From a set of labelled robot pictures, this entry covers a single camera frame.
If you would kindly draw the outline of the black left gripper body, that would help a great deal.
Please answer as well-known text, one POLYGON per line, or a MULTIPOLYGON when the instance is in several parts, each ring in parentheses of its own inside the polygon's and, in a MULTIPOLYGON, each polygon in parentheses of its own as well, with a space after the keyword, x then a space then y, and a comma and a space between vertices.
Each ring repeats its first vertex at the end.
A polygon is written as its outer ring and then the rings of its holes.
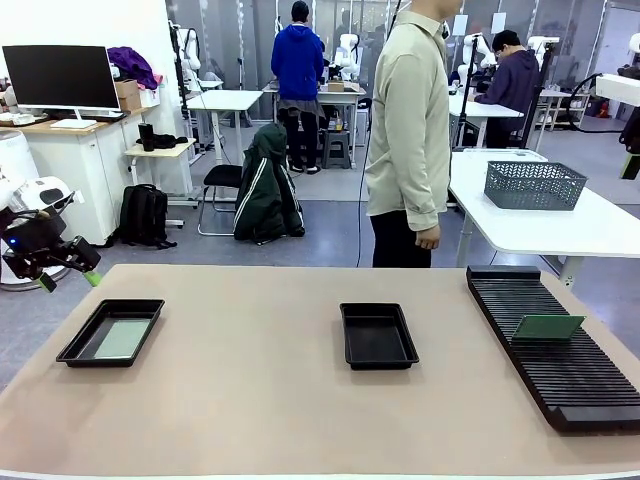
POLYGON ((65 229, 60 216, 24 220, 2 233, 8 246, 2 258, 17 278, 39 278, 45 268, 64 265, 60 235, 65 229))

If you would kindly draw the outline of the person right hand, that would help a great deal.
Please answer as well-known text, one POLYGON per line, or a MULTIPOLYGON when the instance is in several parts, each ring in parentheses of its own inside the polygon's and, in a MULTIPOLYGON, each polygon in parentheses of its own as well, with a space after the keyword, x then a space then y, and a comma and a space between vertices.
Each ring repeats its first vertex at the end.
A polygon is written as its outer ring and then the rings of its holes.
POLYGON ((435 225, 432 228, 418 231, 416 233, 415 245, 425 250, 435 250, 439 247, 440 239, 440 226, 435 225))

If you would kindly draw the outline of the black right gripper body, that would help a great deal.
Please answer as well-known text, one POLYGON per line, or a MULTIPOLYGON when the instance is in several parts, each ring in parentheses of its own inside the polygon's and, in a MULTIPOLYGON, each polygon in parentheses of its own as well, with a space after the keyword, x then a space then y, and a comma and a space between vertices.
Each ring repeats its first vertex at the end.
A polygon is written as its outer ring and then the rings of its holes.
POLYGON ((640 107, 634 108, 618 141, 627 150, 640 150, 640 107))

